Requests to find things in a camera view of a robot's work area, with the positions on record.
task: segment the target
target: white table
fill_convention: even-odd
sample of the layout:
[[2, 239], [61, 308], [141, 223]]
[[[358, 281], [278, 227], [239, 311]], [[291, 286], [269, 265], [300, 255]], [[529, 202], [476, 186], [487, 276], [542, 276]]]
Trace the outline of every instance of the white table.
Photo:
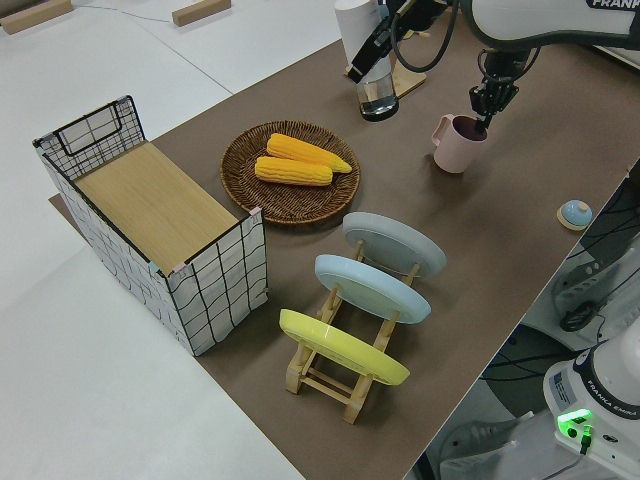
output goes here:
[[133, 15], [189, 1], [73, 3], [0, 31], [0, 477], [300, 478], [49, 204], [31, 141], [125, 94], [153, 139], [337, 39], [333, 0], [181, 29]]

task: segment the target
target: light blue plate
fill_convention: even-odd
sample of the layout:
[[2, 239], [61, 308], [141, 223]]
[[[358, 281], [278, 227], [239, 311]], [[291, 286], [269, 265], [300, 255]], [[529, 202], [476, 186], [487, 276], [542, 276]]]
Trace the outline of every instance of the light blue plate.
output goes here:
[[431, 313], [431, 306], [418, 292], [397, 278], [364, 263], [336, 255], [316, 258], [316, 276], [352, 305], [389, 320], [400, 312], [399, 323], [419, 323]]
[[345, 215], [342, 231], [354, 246], [364, 241], [364, 257], [394, 272], [408, 274], [417, 263], [416, 276], [430, 277], [447, 264], [444, 252], [429, 237], [391, 218], [375, 213]]

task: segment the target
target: wire frame basket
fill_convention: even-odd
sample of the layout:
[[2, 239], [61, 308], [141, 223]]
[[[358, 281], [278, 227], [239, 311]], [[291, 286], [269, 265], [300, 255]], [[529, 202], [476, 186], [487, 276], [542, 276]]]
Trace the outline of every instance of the wire frame basket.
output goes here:
[[267, 300], [261, 211], [250, 212], [165, 275], [74, 182], [144, 141], [133, 99], [127, 96], [33, 145], [105, 267], [189, 352], [200, 355]]
[[[254, 172], [256, 159], [267, 154], [272, 133], [290, 137], [335, 153], [351, 165], [348, 174], [337, 173], [331, 185], [308, 187], [267, 183]], [[311, 123], [281, 120], [253, 127], [227, 148], [220, 165], [222, 184], [240, 207], [263, 210], [267, 222], [279, 225], [310, 225], [346, 213], [360, 184], [360, 164], [353, 150], [333, 132]]]

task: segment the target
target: pink mug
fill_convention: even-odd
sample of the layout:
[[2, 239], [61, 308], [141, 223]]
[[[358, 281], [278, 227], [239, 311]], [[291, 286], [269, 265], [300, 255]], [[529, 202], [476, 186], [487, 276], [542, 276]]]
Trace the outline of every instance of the pink mug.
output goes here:
[[487, 139], [487, 131], [477, 132], [477, 120], [465, 115], [444, 115], [431, 135], [436, 146], [433, 159], [449, 173], [462, 173], [475, 160]]

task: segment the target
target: plate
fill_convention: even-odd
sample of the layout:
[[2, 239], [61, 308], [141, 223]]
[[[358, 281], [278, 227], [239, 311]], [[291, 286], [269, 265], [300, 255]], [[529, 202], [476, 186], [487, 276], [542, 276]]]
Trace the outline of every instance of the plate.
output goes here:
[[429, 302], [418, 292], [370, 265], [337, 255], [319, 255], [315, 269], [327, 289], [337, 286], [340, 298], [380, 318], [389, 320], [400, 312], [398, 323], [420, 323], [431, 313]]
[[323, 357], [360, 375], [371, 375], [380, 383], [400, 385], [409, 376], [409, 370], [386, 353], [302, 313], [281, 310], [280, 328]]
[[[335, 173], [326, 187], [283, 185], [258, 180], [254, 165], [267, 155], [272, 133], [282, 133], [335, 153], [351, 165], [350, 173]], [[280, 225], [308, 225], [344, 213], [360, 184], [360, 165], [353, 150], [326, 128], [311, 123], [281, 120], [253, 127], [238, 136], [222, 158], [222, 184], [240, 207], [262, 208], [265, 221]]]
[[418, 264], [416, 276], [431, 277], [447, 264], [444, 252], [429, 237], [382, 215], [349, 213], [342, 221], [342, 232], [353, 247], [358, 240], [364, 242], [365, 258], [403, 275]]

